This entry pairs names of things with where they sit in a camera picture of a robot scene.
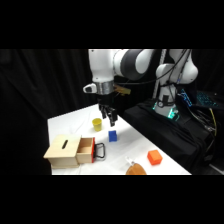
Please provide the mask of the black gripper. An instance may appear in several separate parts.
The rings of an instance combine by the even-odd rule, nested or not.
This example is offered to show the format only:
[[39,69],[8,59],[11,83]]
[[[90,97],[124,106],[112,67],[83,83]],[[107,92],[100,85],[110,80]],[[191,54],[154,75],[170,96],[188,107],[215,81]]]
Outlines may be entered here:
[[[102,118],[105,119],[107,117],[107,111],[105,106],[108,106],[108,107],[114,106],[114,94],[111,93],[108,95],[98,95],[97,100],[99,104],[99,110],[102,114]],[[109,119],[110,119],[111,126],[114,126],[115,122],[118,120],[117,111],[114,108],[110,109]]]

